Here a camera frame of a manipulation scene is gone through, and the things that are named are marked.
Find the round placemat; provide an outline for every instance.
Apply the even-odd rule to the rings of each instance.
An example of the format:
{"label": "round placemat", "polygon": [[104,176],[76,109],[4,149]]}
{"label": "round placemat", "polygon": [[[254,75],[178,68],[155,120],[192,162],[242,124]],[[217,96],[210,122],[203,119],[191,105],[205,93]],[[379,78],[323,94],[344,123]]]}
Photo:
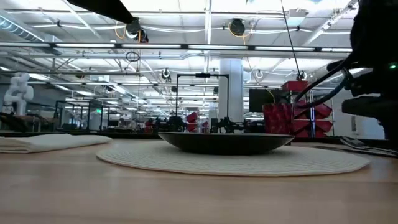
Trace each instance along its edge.
{"label": "round placemat", "polygon": [[282,146],[256,156],[213,156],[183,152],[165,141],[105,149],[97,156],[113,164],[140,169],[258,177],[339,174],[369,164],[367,159],[345,152],[309,147]]}

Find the table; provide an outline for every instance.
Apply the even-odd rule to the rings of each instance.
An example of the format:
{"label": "table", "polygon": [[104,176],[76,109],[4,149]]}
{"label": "table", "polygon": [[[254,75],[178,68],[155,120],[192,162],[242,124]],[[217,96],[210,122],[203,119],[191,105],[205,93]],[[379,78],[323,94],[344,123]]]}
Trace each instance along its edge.
{"label": "table", "polygon": [[357,172],[220,177],[122,167],[109,147],[0,154],[0,223],[397,223],[398,159],[360,155]]}

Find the white napkin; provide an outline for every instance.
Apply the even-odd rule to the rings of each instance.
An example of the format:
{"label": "white napkin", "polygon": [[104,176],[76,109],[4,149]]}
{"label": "white napkin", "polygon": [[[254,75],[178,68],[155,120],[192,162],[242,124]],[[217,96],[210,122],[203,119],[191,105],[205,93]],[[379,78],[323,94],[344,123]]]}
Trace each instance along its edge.
{"label": "white napkin", "polygon": [[34,137],[5,138],[0,137],[0,152],[31,153],[45,152],[73,147],[90,146],[110,142],[105,136],[72,136],[70,134],[43,134]]}

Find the white robot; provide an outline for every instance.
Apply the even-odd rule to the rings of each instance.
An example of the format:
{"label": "white robot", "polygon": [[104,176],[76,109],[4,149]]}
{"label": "white robot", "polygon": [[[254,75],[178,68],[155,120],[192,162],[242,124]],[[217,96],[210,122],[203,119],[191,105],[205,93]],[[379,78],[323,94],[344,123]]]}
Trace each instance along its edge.
{"label": "white robot", "polygon": [[11,106],[13,102],[17,103],[16,115],[25,115],[26,100],[33,99],[33,88],[27,85],[30,78],[28,73],[16,73],[15,77],[11,78],[10,87],[4,95],[4,104]]}

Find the black bowl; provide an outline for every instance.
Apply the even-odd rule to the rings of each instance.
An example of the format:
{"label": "black bowl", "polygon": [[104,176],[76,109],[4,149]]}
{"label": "black bowl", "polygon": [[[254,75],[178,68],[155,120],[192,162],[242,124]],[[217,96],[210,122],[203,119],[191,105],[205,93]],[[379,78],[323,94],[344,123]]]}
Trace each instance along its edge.
{"label": "black bowl", "polygon": [[186,152],[213,155],[254,155],[277,149],[293,140],[283,134],[159,133]]}

